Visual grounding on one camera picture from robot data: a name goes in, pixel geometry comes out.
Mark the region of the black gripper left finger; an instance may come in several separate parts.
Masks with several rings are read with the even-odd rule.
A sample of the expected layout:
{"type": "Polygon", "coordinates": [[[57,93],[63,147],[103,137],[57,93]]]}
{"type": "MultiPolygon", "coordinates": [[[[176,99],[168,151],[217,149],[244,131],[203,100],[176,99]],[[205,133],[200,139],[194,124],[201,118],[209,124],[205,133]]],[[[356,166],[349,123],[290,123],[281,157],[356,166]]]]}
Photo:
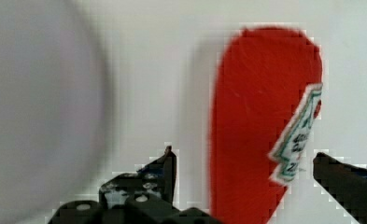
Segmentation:
{"type": "Polygon", "coordinates": [[[99,203],[111,209],[124,206],[130,196],[143,193],[172,203],[176,186],[176,164],[176,154],[169,145],[160,158],[135,173],[123,173],[105,182],[98,191],[99,203]]]}

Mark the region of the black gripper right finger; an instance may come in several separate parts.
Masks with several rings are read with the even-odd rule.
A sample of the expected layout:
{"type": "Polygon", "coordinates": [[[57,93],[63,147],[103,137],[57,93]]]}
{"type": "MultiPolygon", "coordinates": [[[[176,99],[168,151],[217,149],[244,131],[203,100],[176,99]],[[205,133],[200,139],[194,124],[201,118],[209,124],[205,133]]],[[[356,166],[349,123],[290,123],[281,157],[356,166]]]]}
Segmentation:
{"type": "Polygon", "coordinates": [[[319,152],[313,177],[359,224],[367,224],[367,169],[319,152]]]}

